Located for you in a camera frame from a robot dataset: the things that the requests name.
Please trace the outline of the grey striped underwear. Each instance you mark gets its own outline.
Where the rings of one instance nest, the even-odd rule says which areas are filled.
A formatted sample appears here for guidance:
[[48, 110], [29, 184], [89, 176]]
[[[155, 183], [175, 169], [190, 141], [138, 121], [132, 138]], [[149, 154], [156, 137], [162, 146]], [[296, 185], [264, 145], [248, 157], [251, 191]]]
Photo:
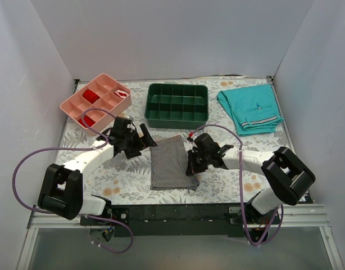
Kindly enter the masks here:
[[150, 153], [151, 190], [197, 189], [197, 177], [186, 175], [188, 154], [180, 135], [158, 141]]

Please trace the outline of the teal shorts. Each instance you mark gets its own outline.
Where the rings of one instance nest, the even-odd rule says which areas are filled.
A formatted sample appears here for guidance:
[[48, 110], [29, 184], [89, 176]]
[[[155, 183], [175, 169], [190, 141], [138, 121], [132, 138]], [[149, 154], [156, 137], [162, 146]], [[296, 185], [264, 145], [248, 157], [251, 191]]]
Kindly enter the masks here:
[[220, 91], [217, 100], [232, 118], [239, 136], [274, 133], [284, 121], [268, 84]]

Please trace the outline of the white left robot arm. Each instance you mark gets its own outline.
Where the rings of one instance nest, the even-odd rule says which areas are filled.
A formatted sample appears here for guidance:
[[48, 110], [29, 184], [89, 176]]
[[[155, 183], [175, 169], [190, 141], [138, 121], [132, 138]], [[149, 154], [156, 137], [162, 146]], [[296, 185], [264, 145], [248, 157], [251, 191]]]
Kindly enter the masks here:
[[111, 221], [111, 202], [97, 195], [83, 194], [83, 180], [106, 161], [124, 152], [128, 159], [141, 155], [147, 147], [157, 143], [145, 124], [140, 125], [142, 136], [131, 119], [117, 117], [91, 145], [92, 151], [84, 151], [62, 165], [51, 164], [44, 176], [38, 198], [38, 206], [48, 212], [72, 220], [78, 215], [92, 215], [98, 224]]

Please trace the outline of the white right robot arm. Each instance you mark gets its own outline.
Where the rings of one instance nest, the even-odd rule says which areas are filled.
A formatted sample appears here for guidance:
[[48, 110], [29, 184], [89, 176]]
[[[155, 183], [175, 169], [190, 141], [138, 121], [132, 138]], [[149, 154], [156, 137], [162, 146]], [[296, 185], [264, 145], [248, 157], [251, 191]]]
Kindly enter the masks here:
[[296, 205], [316, 181], [313, 172], [287, 147], [273, 152], [240, 151], [232, 145], [219, 146], [207, 133], [193, 143], [188, 151], [187, 176], [205, 172], [212, 165], [226, 170], [242, 168], [266, 177], [270, 187], [244, 205], [248, 222], [262, 222], [281, 204]]

